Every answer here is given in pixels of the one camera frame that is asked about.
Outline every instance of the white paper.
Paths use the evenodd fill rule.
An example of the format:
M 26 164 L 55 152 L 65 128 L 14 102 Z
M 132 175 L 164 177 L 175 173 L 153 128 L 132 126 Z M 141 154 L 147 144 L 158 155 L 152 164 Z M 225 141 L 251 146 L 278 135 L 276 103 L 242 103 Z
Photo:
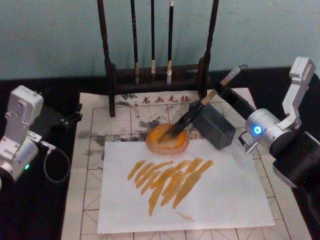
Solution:
M 134 178 L 127 180 L 140 160 L 155 165 L 174 160 L 202 158 L 214 164 L 174 210 L 174 198 L 160 206 L 157 201 L 149 216 L 148 189 L 141 196 Z M 190 216 L 182 218 L 177 212 Z M 163 156 L 149 151 L 145 142 L 106 142 L 101 201 L 98 218 L 99 234 L 169 231 L 188 229 L 246 228 L 274 225 L 270 206 L 252 158 L 237 145 L 221 151 L 206 139 L 191 140 L 178 156 Z

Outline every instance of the calligraphy practice mat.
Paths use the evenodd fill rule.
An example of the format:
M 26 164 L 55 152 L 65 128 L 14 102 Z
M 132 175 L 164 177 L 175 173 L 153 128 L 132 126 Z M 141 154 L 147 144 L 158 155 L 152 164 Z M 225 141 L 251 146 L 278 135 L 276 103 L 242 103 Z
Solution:
M 255 106 L 247 88 L 234 88 L 233 90 L 252 106 Z M 274 159 L 260 145 L 254 148 L 250 156 L 253 158 L 253 164 L 259 175 L 259 182 L 263 185 L 275 225 L 97 233 L 102 178 L 105 171 L 105 142 L 140 141 L 145 143 L 146 134 L 150 129 L 163 123 L 175 123 L 188 111 L 189 104 L 198 99 L 196 91 L 116 95 L 115 117 L 110 117 L 108 96 L 81 93 L 80 102 L 83 104 L 81 109 L 83 117 L 76 128 L 62 240 L 311 240 L 290 187 L 275 175 L 272 169 Z M 245 131 L 246 121 L 217 95 L 210 101 L 210 104 L 236 127 L 233 143 L 244 151 L 238 137 Z M 204 138 L 192 124 L 186 130 L 191 140 Z M 248 144 L 254 141 L 249 134 L 245 134 L 243 137 Z M 213 171 L 213 168 L 217 166 L 216 161 L 209 168 L 210 170 Z M 208 171 L 203 173 L 196 187 L 201 185 L 201 181 Z M 135 191 L 135 194 L 136 192 L 140 193 L 141 187 L 135 189 L 134 178 L 135 176 L 129 181 L 129 186 L 132 191 Z M 148 214 L 150 191 L 149 189 L 143 195 L 144 198 L 147 198 L 145 199 L 147 205 L 143 205 L 144 211 L 141 212 L 143 214 Z M 157 202 L 152 217 L 158 214 L 161 201 L 162 198 Z
M 152 190 L 141 196 L 135 175 L 127 179 L 134 165 L 141 160 L 155 165 L 172 160 L 176 166 L 195 158 L 214 163 L 176 209 L 172 207 L 173 199 L 160 206 L 160 196 L 149 216 Z M 106 142 L 100 199 L 99 234 L 275 224 L 252 157 L 236 144 L 218 151 L 206 139 L 191 140 L 186 151 L 178 156 L 154 154 L 145 142 Z

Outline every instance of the blue-green wall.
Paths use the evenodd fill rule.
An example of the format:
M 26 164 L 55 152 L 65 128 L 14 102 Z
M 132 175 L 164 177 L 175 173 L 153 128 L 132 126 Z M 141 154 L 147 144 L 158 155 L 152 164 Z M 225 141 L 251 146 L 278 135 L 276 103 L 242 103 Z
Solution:
M 140 66 L 151 63 L 150 0 L 135 0 Z M 133 68 L 129 0 L 104 1 L 111 60 Z M 174 0 L 173 64 L 205 52 L 212 0 Z M 156 64 L 166 66 L 169 0 L 155 0 Z M 291 65 L 312 57 L 320 73 L 319 0 L 220 0 L 211 70 Z M 104 75 L 95 0 L 1 0 L 0 79 Z

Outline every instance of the ink stain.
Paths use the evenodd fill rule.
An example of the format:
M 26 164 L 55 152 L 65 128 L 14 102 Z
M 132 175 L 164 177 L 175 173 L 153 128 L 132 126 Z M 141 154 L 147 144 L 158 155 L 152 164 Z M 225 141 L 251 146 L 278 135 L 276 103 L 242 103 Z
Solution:
M 117 135 L 128 135 L 130 134 L 130 130 L 128 130 L 125 127 L 120 127 L 120 129 L 117 131 Z
M 93 136 L 93 140 L 99 144 L 99 146 L 104 147 L 107 136 Z
M 105 150 L 101 149 L 101 150 L 87 150 L 87 151 L 85 151 L 85 155 L 86 156 L 92 156 L 92 155 L 95 155 L 95 154 L 105 155 Z
M 131 138 L 128 135 L 128 138 L 122 137 L 121 135 L 113 135 L 111 138 L 111 142 L 130 142 Z
M 155 128 L 156 126 L 160 125 L 160 121 L 159 121 L 160 118 L 161 118 L 161 117 L 158 116 L 155 120 L 152 120 L 152 121 L 147 121 L 147 122 L 145 122 L 145 121 L 139 121 L 139 126 L 140 126 L 141 128 L 146 128 L 147 131 L 149 131 L 149 130 Z
M 145 132 L 138 131 L 138 136 L 132 136 L 132 142 L 145 142 L 147 134 Z
M 90 137 L 90 131 L 89 130 L 83 130 L 77 133 L 76 138 L 77 139 L 88 139 Z
M 130 103 L 128 103 L 126 101 L 118 101 L 115 104 L 121 105 L 121 106 L 126 106 L 126 107 L 131 107 Z
M 121 94 L 121 96 L 123 97 L 124 100 L 128 100 L 130 99 L 136 99 L 137 95 L 129 93 L 129 94 Z
M 139 113 L 139 111 L 138 111 L 135 107 L 133 107 L 132 110 L 134 111 L 134 115 L 135 115 L 134 117 L 135 117 L 136 119 L 140 118 L 140 113 Z
M 192 217 L 190 217 L 190 216 L 188 216 L 188 215 L 184 215 L 183 213 L 181 213 L 181 212 L 178 212 L 178 211 L 176 211 L 176 213 L 180 216 L 180 217 L 182 217 L 182 218 L 184 218 L 185 220 L 187 220 L 188 222 L 195 222 L 193 219 L 192 219 Z

